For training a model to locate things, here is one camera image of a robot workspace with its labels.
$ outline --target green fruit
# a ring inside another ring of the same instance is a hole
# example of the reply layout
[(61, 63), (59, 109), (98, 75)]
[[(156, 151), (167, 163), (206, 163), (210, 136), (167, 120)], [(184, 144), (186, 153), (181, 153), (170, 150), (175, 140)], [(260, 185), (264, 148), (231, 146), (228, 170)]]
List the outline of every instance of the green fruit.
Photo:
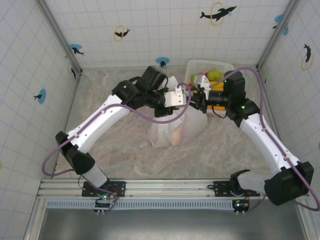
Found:
[(195, 83), (195, 78), (196, 78), (197, 74), (192, 74), (191, 75), (191, 81), (190, 83), (194, 84)]
[(221, 73), (219, 74), (218, 81), (221, 80), (221, 79), (223, 79), (224, 77), (225, 77), (225, 74), (221, 72)]
[(210, 71), (210, 72), (208, 73), (208, 79), (209, 79), (210, 82), (215, 81), (214, 79), (216, 79), (216, 73), (213, 72), (213, 71)]
[(218, 68), (214, 67), (214, 68), (212, 68), (211, 72), (218, 73), (219, 70), (218, 70)]

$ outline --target marble floor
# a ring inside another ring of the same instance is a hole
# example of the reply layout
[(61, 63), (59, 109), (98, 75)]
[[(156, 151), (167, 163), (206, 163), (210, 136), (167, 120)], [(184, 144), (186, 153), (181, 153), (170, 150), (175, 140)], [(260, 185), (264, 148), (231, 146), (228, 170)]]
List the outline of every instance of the marble floor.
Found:
[[(80, 79), (66, 131), (82, 123), (110, 95), (119, 81), (141, 76), (146, 68), (85, 69)], [(179, 82), (185, 79), (185, 67), (162, 69)], [(242, 72), (247, 97), (259, 105), (260, 91), (252, 72)], [(153, 109), (139, 111), (153, 117)], [(110, 178), (127, 179), (205, 179), (229, 178), (230, 174), (250, 169), (269, 173), (267, 162), (255, 144), (228, 118), (208, 115), (205, 130), (193, 140), (168, 148), (153, 148), (147, 136), (151, 123), (131, 113), (116, 122), (93, 145), (89, 153)], [(59, 155), (56, 172), (70, 168)], [(76, 177), (74, 172), (60, 178)]]

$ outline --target vent grille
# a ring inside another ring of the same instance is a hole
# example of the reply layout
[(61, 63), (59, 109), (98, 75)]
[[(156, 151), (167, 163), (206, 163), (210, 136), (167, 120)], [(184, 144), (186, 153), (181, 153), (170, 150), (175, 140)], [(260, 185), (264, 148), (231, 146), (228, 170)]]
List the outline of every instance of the vent grille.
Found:
[[(48, 209), (96, 209), (94, 199), (51, 199), (47, 204)], [(114, 210), (146, 210), (146, 209), (212, 209), (233, 210), (232, 200), (171, 200), (171, 199), (120, 199)]]

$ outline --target enclosure wall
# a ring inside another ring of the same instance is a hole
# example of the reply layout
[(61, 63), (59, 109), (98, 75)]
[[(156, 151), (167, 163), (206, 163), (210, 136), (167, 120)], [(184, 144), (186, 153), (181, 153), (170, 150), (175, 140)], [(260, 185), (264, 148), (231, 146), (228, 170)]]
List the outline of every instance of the enclosure wall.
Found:
[[(320, 1), (303, 0), (261, 74), (280, 137), (302, 162), (312, 164), (311, 186), (320, 197), (319, 51)], [(320, 226), (320, 215), (314, 216)]]
[(0, 5), (0, 239), (22, 239), (76, 81), (35, 2)]
[(154, 65), (159, 57), (169, 65), (256, 65), (289, 0), (46, 2), (68, 43), (84, 53), (75, 54), (80, 65), (99, 68)]

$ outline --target gray surface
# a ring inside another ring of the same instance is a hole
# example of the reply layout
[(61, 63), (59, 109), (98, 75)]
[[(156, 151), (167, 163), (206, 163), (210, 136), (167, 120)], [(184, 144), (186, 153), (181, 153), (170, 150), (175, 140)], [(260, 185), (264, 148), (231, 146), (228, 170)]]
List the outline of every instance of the gray surface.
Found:
[[(85, 69), (80, 79), (66, 130), (72, 130), (94, 112), (119, 81), (141, 76), (146, 68)], [(162, 70), (179, 82), (185, 79), (185, 67)], [(247, 97), (259, 105), (260, 91), (252, 72), (243, 72)], [(153, 117), (153, 109), (139, 111)], [(267, 162), (255, 144), (228, 118), (212, 113), (205, 130), (193, 140), (169, 148), (153, 148), (147, 130), (151, 123), (135, 114), (116, 122), (93, 145), (89, 153), (110, 178), (174, 179), (229, 178), (243, 169), (269, 173)], [(60, 155), (56, 172), (70, 168)], [(74, 172), (60, 177), (77, 177)]]
[(41, 240), (303, 240), (296, 207), (268, 201), (251, 214), (219, 210), (48, 209)]

